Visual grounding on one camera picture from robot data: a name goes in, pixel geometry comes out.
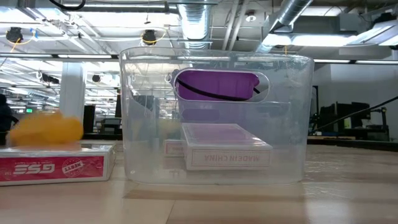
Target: person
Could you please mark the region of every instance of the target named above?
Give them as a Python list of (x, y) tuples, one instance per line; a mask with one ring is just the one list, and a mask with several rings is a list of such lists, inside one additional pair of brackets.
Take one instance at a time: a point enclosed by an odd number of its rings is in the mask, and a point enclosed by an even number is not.
[(0, 132), (6, 132), (11, 129), (12, 111), (7, 104), (7, 98), (0, 94)]

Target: ceiling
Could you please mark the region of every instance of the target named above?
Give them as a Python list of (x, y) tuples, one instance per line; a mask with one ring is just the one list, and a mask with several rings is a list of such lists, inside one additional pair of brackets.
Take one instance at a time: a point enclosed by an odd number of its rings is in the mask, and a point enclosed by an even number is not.
[[(67, 1), (73, 4), (79, 1)], [(396, 1), (337, 1), (314, 0), (302, 16), (337, 16), (347, 7), (350, 13), (371, 11), (395, 4)], [(145, 4), (148, 1), (90, 1), (87, 4)], [(233, 50), (250, 52), (262, 41), (262, 27), (267, 15), (279, 10), (281, 1), (253, 0), (247, 7), (254, 10), (256, 20), (243, 20), (238, 32), (239, 40)], [(220, 50), (223, 45), (226, 24), (233, 6), (233, 0), (218, 1), (211, 8), (210, 21), (210, 49)], [(39, 9), (41, 20), (31, 18), (26, 12), (16, 8), (0, 7), (0, 52), (28, 53), (28, 54), (118, 54), (124, 49), (141, 45), (141, 35), (147, 29), (154, 29), (158, 42), (157, 47), (183, 47), (184, 36), (180, 27), (180, 17), (177, 14), (162, 13), (134, 13), (134, 12), (64, 12), (54, 9)], [(14, 45), (6, 39), (6, 32), (10, 27), (21, 27), (23, 45)], [(363, 58), (383, 59), (391, 54), (389, 47), (309, 47), (286, 46), (273, 48), (272, 53), (300, 54), (313, 58)], [(2, 88), (6, 94), (16, 98), (35, 98), (39, 103), (57, 106), (59, 99), (59, 85), (52, 85), (40, 81), (38, 71), (51, 75), (62, 81), (62, 62), (20, 60), (17, 58), (1, 58), (0, 86), (23, 85), (34, 88)], [(88, 83), (86, 100), (88, 103), (98, 103), (110, 108), (116, 99), (119, 86), (119, 65), (117, 62), (86, 62)], [(100, 75), (101, 82), (94, 83), (93, 75)], [(12, 105), (24, 104), (28, 100), (10, 100)]]

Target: column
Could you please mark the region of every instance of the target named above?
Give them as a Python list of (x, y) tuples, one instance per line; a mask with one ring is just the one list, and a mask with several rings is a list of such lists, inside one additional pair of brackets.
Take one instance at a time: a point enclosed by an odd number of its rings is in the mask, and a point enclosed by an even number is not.
[(75, 116), (82, 123), (85, 106), (86, 78), (84, 63), (63, 63), (60, 110), (64, 116)]

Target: exposed ductwork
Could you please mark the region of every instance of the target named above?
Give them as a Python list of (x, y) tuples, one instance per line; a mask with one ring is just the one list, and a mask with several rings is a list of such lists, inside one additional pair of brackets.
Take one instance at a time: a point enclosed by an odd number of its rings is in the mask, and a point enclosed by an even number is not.
[(205, 4), (181, 4), (178, 10), (181, 15), (181, 26), (184, 38), (191, 40), (185, 43), (188, 49), (208, 49), (211, 6)]
[[(313, 0), (285, 0), (283, 1), (280, 10), (271, 16), (267, 16), (264, 22), (263, 34), (266, 36), (282, 27), (287, 27), (286, 32), (291, 32), (293, 23), (299, 18), (303, 11), (311, 4)], [(259, 44), (256, 52), (268, 53), (273, 46)]]

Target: wooden table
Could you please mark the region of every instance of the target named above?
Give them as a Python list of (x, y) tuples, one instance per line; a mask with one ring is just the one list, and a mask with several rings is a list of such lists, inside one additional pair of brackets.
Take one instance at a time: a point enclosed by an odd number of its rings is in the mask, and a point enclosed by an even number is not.
[(398, 153), (308, 146), (305, 166), (286, 186), (144, 185), (120, 152), (107, 182), (0, 187), (0, 223), (398, 223)]

